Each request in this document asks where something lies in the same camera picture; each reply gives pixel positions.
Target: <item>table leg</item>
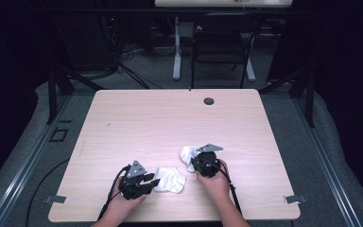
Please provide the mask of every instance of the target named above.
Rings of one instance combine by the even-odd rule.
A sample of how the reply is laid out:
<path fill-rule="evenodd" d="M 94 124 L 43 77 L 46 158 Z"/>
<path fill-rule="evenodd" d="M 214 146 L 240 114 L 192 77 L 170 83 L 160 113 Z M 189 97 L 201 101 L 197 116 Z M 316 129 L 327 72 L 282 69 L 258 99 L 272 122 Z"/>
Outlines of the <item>table leg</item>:
<path fill-rule="evenodd" d="M 182 51 L 179 17 L 175 18 L 175 63 L 173 65 L 173 79 L 181 79 Z"/>

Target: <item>black circular hole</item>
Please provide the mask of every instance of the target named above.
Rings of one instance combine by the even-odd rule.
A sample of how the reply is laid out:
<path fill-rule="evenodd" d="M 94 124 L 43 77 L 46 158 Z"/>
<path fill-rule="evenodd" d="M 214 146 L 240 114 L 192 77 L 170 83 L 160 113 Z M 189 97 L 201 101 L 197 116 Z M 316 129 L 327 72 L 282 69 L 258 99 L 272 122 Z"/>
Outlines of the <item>black circular hole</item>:
<path fill-rule="evenodd" d="M 211 98 L 211 97 L 205 97 L 204 98 L 204 103 L 205 104 L 207 104 L 207 105 L 212 105 L 212 104 L 214 104 L 214 99 L 213 98 Z"/>

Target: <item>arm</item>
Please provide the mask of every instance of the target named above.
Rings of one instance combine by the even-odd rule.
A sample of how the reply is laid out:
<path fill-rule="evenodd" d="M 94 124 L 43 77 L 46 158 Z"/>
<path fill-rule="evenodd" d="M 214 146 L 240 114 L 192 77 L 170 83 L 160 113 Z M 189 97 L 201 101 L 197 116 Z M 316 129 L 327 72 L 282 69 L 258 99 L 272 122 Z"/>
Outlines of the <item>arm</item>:
<path fill-rule="evenodd" d="M 221 168 L 227 172 L 226 163 L 223 163 Z M 224 227 L 250 227 L 249 223 L 244 220 L 243 216 L 235 208 L 229 196 L 229 182 L 221 172 L 218 172 L 212 178 L 205 178 L 197 172 L 197 179 L 204 186 L 209 198 L 214 203 L 216 210 L 220 214 L 220 219 Z"/>
<path fill-rule="evenodd" d="M 119 178 L 114 185 L 113 195 L 119 192 L 119 183 L 122 178 Z M 147 195 L 143 195 L 135 200 L 126 200 L 122 195 L 117 195 L 113 198 L 113 200 L 109 203 L 107 210 L 105 211 L 104 216 L 97 221 L 93 226 L 94 227 L 115 227 L 123 222 L 123 220 L 128 216 L 128 214 L 138 205 L 140 205 L 145 199 Z"/>

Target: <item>desk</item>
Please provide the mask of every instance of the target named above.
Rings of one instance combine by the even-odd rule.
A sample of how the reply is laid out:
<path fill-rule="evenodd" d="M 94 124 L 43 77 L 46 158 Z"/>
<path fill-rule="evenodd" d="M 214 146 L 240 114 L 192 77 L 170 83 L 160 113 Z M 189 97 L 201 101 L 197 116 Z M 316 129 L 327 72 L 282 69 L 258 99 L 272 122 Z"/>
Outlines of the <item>desk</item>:
<path fill-rule="evenodd" d="M 286 9 L 291 6 L 293 0 L 155 0 L 156 7 L 162 8 L 267 8 Z M 175 20 L 175 63 L 173 66 L 173 79 L 179 80 L 181 76 L 182 51 L 180 49 L 179 18 Z M 255 81 L 251 60 L 247 64 L 249 81 Z"/>
<path fill-rule="evenodd" d="M 211 97 L 215 103 L 206 105 Z M 147 172 L 176 167 L 187 177 L 180 194 L 152 192 L 126 221 L 219 220 L 183 146 L 223 147 L 245 219 L 294 219 L 297 204 L 258 92 L 248 89 L 112 90 L 96 93 L 49 219 L 95 221 L 117 172 L 138 160 Z"/>

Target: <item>crumpled cloth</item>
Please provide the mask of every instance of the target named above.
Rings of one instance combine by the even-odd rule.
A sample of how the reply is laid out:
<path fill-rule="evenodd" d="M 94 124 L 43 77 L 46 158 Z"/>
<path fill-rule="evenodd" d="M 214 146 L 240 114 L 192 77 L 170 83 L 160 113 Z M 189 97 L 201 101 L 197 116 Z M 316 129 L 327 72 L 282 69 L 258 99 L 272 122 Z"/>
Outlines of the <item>crumpled cloth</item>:
<path fill-rule="evenodd" d="M 161 179 L 156 187 L 155 192 L 170 191 L 179 193 L 184 189 L 186 177 L 184 177 L 175 167 L 159 167 L 155 174 L 155 179 Z"/>
<path fill-rule="evenodd" d="M 187 164 L 187 170 L 190 172 L 195 172 L 193 164 L 191 163 L 191 158 L 195 158 L 200 154 L 196 147 L 184 146 L 179 151 L 181 159 Z"/>

